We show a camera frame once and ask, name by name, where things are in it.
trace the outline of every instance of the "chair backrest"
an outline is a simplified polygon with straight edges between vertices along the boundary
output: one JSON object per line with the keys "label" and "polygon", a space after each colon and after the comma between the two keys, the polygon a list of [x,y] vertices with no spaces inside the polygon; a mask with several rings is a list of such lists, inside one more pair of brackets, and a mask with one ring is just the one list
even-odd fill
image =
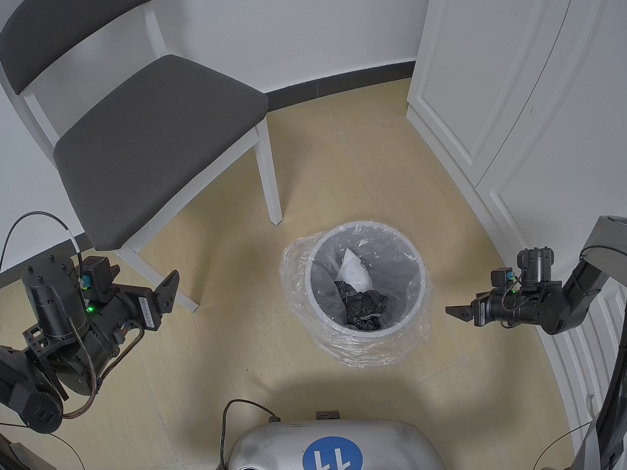
{"label": "chair backrest", "polygon": [[107,23],[150,0],[24,0],[0,32],[0,63],[15,94]]}

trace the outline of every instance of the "chair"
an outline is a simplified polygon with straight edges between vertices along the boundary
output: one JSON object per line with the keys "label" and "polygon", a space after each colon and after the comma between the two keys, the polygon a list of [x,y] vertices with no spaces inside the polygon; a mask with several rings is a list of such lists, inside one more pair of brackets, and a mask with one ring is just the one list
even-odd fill
{"label": "chair", "polygon": [[[140,249],[252,147],[270,220],[278,224],[282,215],[268,97],[169,55],[151,1],[24,0],[0,33],[0,63],[29,108],[24,124],[57,168],[93,246],[115,251],[157,285],[162,277]],[[157,59],[59,137],[29,85],[76,44],[138,6]],[[180,291],[177,301],[192,311],[198,307]]]}

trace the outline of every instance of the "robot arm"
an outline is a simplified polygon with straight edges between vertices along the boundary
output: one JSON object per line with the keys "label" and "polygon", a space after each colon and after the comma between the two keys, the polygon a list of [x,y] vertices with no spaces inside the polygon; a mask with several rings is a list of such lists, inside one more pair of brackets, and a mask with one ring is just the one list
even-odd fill
{"label": "robot arm", "polygon": [[68,399],[62,384],[89,396],[94,374],[97,391],[122,358],[105,369],[120,355],[127,332],[156,331],[174,305],[176,270],[152,291],[113,284],[120,270],[108,258],[90,256],[83,267],[79,284],[70,258],[50,256],[29,266],[22,282],[37,324],[23,333],[26,349],[0,346],[0,402],[36,432],[51,433],[61,424]]}
{"label": "robot arm", "polygon": [[[627,285],[627,218],[598,219],[563,287],[561,281],[551,280],[552,249],[525,249],[519,253],[517,264],[521,269],[520,289],[513,289],[511,268],[495,270],[490,292],[477,294],[470,305],[448,306],[446,312],[463,321],[474,320],[476,326],[492,321],[500,321],[507,328],[534,324],[552,335],[581,325],[609,277]],[[623,321],[614,372],[595,432],[600,460],[597,468],[611,469],[623,453],[627,433],[627,320]],[[584,441],[571,469],[587,468],[584,460],[589,458]]]}

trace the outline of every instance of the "blue circle logo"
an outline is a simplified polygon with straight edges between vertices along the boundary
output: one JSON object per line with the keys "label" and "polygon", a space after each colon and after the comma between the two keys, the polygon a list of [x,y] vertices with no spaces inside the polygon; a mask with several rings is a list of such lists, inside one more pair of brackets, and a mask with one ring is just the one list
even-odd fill
{"label": "blue circle logo", "polygon": [[343,437],[318,439],[303,454],[303,470],[361,470],[363,463],[357,444]]}

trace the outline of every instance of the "clear plastic bag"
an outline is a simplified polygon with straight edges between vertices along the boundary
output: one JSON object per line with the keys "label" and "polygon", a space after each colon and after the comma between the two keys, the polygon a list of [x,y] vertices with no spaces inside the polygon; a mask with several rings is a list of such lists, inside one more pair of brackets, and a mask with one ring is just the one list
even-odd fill
{"label": "clear plastic bag", "polygon": [[[378,331],[346,327],[346,309],[333,282],[349,248],[388,296]],[[429,335],[431,286],[420,255],[394,228],[355,221],[293,242],[283,252],[281,282],[290,310],[315,343],[343,364],[395,364]]]}

